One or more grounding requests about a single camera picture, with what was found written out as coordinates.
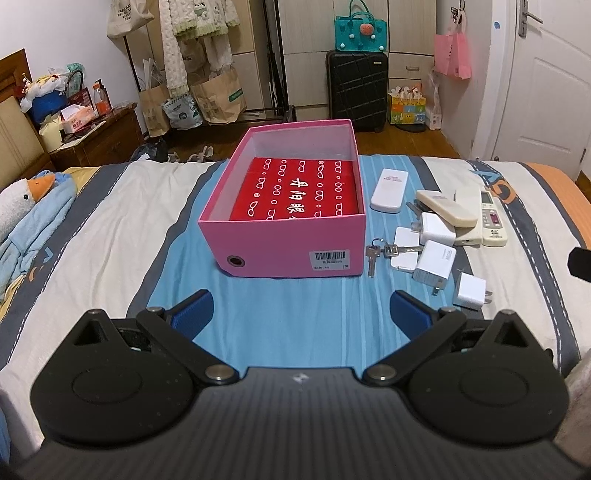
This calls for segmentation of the small white charger plug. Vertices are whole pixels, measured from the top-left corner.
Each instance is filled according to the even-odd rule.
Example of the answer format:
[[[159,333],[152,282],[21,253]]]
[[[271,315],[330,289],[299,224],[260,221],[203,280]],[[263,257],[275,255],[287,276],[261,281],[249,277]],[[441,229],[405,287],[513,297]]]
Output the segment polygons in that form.
[[[453,304],[479,310],[492,301],[492,295],[484,279],[462,272],[456,282]]]

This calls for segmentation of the white charger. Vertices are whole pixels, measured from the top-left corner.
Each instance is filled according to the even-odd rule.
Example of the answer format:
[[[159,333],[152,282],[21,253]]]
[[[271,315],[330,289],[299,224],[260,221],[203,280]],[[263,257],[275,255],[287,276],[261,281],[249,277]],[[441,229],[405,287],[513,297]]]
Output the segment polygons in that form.
[[[455,227],[436,213],[423,212],[411,229],[419,234],[419,242],[425,246],[428,241],[453,246],[456,241]]]
[[[444,290],[450,278],[457,250],[433,240],[428,240],[419,255],[413,279],[430,287],[437,295]]]

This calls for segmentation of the keys with white tags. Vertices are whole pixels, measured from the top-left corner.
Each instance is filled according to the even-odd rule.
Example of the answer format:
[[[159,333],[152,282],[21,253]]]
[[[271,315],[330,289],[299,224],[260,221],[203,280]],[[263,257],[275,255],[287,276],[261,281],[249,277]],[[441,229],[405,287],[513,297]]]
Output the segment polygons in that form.
[[[366,246],[365,254],[368,259],[368,276],[373,278],[376,273],[378,259],[384,257],[391,267],[403,272],[413,272],[423,251],[423,246],[417,245],[418,233],[405,227],[398,227],[396,233],[401,233],[402,240],[410,244],[398,245],[384,238],[377,237]]]

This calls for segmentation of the white remote with screen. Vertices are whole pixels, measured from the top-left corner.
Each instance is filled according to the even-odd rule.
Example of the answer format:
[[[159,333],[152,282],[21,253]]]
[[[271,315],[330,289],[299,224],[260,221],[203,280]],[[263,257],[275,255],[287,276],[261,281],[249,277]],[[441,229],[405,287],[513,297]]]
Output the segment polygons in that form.
[[[494,198],[486,190],[481,191],[481,209],[482,245],[486,247],[504,247],[508,241],[507,234]]]

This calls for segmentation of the beige remote control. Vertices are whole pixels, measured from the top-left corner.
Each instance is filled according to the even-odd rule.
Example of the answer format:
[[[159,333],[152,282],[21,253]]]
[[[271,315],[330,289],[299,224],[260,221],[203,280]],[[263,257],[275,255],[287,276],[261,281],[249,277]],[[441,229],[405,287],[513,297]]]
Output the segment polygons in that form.
[[[456,228],[474,228],[478,216],[439,191],[417,190],[416,199]]]

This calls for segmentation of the white slim remote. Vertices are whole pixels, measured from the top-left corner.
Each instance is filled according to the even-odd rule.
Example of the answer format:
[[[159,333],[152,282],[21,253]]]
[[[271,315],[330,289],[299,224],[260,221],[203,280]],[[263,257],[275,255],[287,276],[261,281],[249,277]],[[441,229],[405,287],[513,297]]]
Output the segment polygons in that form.
[[[382,213],[399,213],[402,209],[408,178],[407,171],[383,169],[370,198],[370,207]]]

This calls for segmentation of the striped bed cover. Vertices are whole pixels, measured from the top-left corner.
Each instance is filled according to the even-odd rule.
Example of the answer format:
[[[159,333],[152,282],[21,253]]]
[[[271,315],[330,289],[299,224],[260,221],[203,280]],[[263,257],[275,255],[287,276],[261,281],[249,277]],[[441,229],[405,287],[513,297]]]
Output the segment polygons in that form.
[[[463,248],[454,269],[487,282],[493,300],[485,316],[518,311],[569,373],[590,348],[590,287],[567,268],[570,251],[590,243],[590,205],[574,183],[537,164],[374,155],[361,160],[363,189],[372,191],[387,168],[408,172],[408,198],[419,189],[450,195],[464,184],[495,191],[507,244]],[[197,343],[236,369],[362,370],[406,342],[390,317],[394,291],[434,307],[452,301],[452,287],[433,295],[387,264],[374,278],[225,274],[197,224],[223,170],[221,163],[141,161],[85,168],[64,180],[76,191],[69,211],[34,247],[26,276],[1,310],[1,432],[14,457],[42,443],[29,401],[32,383],[89,309],[125,317],[207,289],[214,314]]]

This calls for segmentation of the pink cardboard box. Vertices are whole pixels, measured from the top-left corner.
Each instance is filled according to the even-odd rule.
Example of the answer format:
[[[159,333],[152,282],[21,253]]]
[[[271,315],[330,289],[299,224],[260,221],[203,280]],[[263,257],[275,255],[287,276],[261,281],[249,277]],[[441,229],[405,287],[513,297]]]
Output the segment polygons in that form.
[[[250,128],[198,226],[218,267],[235,277],[361,275],[366,208],[352,122]]]

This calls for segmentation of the white printed plastic bag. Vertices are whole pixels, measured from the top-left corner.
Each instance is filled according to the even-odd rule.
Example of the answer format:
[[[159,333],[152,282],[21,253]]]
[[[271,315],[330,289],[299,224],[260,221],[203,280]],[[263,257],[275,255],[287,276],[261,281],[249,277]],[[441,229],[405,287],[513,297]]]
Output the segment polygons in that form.
[[[197,102],[189,94],[166,100],[162,109],[172,129],[190,130],[199,127],[204,121]]]

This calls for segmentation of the colourful gift bag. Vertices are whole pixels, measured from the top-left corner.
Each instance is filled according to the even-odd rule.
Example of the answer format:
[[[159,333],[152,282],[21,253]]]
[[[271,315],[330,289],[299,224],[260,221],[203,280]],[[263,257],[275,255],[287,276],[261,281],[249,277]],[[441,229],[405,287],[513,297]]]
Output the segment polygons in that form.
[[[418,86],[396,86],[388,94],[387,119],[391,125],[425,125],[427,99]]]

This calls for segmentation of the tissue box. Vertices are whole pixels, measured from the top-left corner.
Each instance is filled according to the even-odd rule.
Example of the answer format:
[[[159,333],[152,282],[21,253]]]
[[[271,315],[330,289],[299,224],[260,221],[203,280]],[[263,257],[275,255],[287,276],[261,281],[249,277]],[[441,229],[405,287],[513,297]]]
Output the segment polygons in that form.
[[[96,118],[91,106],[69,105],[60,111],[61,128],[67,134],[76,133]]]

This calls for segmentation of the black clothes rack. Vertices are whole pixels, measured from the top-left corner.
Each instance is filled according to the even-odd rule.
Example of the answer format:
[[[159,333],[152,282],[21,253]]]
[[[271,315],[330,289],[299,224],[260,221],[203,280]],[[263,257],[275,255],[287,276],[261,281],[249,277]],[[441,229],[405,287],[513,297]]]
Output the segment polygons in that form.
[[[274,1],[114,1],[111,40],[146,29],[156,43],[136,81],[152,137],[171,129],[293,120]]]

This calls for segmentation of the teal felt handbag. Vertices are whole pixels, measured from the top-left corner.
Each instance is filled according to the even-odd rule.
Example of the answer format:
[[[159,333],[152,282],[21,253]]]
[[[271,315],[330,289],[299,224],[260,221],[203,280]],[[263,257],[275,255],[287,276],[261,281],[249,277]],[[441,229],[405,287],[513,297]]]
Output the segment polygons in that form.
[[[376,17],[365,1],[349,1],[348,15],[335,17],[335,50],[386,53],[387,21]]]

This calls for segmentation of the canvas tote bag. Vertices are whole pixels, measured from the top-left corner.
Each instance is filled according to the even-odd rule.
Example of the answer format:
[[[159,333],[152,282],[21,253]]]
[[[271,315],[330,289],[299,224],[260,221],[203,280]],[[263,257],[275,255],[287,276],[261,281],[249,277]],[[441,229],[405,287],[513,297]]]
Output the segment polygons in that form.
[[[153,19],[145,0],[112,0],[106,35],[110,39],[124,37]]]

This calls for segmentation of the beige wardrobe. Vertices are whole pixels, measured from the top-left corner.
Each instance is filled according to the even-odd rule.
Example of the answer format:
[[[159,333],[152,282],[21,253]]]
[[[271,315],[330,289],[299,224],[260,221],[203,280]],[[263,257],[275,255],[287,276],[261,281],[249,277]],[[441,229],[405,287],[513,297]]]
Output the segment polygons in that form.
[[[367,1],[388,23],[389,86],[413,86],[433,66],[435,1]],[[269,118],[280,95],[297,117],[329,116],[325,57],[335,47],[336,16],[347,1],[236,1],[240,25],[230,33],[247,109],[243,120]]]

